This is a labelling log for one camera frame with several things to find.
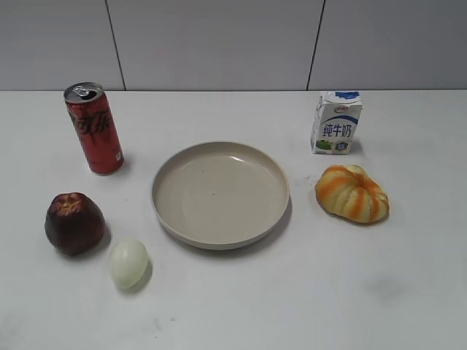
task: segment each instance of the red apple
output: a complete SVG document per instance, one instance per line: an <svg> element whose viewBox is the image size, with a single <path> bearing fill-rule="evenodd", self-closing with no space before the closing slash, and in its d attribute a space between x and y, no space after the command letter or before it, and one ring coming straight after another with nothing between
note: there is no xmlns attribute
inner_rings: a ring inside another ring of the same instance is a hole
<svg viewBox="0 0 467 350"><path fill-rule="evenodd" d="M101 209L82 193L57 195L47 210L45 233L50 243L73 256L96 246L104 236Z"/></svg>

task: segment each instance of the white milk carton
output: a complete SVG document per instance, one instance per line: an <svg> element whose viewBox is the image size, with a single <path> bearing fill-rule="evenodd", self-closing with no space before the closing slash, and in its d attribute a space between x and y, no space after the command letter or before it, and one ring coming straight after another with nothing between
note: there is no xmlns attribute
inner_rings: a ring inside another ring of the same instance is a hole
<svg viewBox="0 0 467 350"><path fill-rule="evenodd" d="M324 155L346 155L362 110L356 91L323 91L316 107L312 129L312 152Z"/></svg>

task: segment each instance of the pumpkin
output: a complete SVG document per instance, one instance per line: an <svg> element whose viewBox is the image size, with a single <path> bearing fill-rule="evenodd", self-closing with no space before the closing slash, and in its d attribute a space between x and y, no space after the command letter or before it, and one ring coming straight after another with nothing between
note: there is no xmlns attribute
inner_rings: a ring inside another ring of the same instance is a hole
<svg viewBox="0 0 467 350"><path fill-rule="evenodd" d="M316 198L330 213L368 224L389 214L382 188L360 166L331 166L317 182Z"/></svg>

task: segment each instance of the peeled egg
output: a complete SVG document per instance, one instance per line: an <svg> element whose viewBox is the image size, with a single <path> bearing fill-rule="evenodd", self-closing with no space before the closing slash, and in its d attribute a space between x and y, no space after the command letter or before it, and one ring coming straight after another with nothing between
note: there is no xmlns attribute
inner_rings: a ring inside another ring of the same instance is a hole
<svg viewBox="0 0 467 350"><path fill-rule="evenodd" d="M110 252L110 276L119 288L128 289L143 277L148 261L143 243L124 238Z"/></svg>

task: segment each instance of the coca-cola can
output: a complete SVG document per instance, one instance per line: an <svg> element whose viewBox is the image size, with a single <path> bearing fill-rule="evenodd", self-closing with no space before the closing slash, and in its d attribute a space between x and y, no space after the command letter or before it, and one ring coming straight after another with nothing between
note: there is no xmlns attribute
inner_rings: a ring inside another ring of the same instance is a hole
<svg viewBox="0 0 467 350"><path fill-rule="evenodd" d="M90 169L97 174L119 169L123 153L102 86L80 82L67 88L63 97Z"/></svg>

